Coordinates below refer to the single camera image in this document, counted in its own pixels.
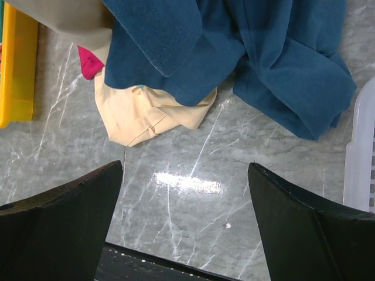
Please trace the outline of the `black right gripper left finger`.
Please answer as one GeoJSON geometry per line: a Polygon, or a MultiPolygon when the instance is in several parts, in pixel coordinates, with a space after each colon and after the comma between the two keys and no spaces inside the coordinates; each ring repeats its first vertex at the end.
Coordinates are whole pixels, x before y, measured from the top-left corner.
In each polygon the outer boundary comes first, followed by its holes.
{"type": "Polygon", "coordinates": [[[1,206],[1,280],[93,280],[121,189],[119,160],[1,206]]]}

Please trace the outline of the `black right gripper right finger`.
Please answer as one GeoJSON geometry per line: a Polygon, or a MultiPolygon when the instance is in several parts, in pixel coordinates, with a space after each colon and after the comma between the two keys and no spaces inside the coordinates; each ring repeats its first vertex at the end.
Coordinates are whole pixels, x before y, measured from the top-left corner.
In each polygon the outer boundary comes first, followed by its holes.
{"type": "Polygon", "coordinates": [[[250,163],[248,182],[271,280],[374,280],[374,214],[258,163],[250,163]]]}

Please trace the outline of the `cream beige shirt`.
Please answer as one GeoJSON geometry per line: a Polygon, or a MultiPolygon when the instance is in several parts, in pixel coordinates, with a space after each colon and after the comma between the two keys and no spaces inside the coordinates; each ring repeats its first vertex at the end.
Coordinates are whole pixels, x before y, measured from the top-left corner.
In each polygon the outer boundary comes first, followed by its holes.
{"type": "Polygon", "coordinates": [[[104,82],[114,17],[102,1],[8,1],[16,9],[91,51],[104,67],[92,79],[95,101],[111,141],[133,147],[182,125],[197,129],[213,105],[213,90],[194,107],[180,105],[169,93],[136,85],[124,90],[104,82]]]}

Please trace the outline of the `magenta pink shirt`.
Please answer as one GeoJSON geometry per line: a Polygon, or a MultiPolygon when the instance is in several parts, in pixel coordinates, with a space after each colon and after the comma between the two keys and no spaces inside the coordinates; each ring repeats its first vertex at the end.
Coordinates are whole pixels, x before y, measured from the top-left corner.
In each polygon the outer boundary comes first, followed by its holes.
{"type": "Polygon", "coordinates": [[[81,46],[77,46],[77,49],[82,75],[86,80],[92,80],[102,70],[104,64],[91,51],[81,46]]]}

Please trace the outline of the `dark blue shirt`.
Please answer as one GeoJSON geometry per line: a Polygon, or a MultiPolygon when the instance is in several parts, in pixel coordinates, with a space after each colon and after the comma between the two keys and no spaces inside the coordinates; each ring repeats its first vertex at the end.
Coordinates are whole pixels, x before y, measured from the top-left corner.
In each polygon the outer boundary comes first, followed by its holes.
{"type": "Polygon", "coordinates": [[[233,93],[300,138],[335,127],[356,91],[339,53],[346,1],[105,1],[115,20],[105,83],[195,106],[233,93]]]}

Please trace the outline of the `white perforated plastic basket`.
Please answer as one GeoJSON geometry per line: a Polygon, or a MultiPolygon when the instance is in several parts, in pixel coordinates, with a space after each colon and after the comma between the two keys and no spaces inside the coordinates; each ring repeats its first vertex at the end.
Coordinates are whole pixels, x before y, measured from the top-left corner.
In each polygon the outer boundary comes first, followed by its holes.
{"type": "Polygon", "coordinates": [[[374,78],[359,92],[346,146],[343,204],[374,212],[374,78]]]}

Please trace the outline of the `yellow plastic tray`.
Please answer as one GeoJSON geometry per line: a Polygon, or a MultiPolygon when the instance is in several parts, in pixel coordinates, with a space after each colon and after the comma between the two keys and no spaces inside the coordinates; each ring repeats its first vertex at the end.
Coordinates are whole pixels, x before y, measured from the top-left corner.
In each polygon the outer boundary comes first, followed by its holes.
{"type": "Polygon", "coordinates": [[[33,117],[38,22],[4,4],[1,57],[1,128],[33,117]]]}

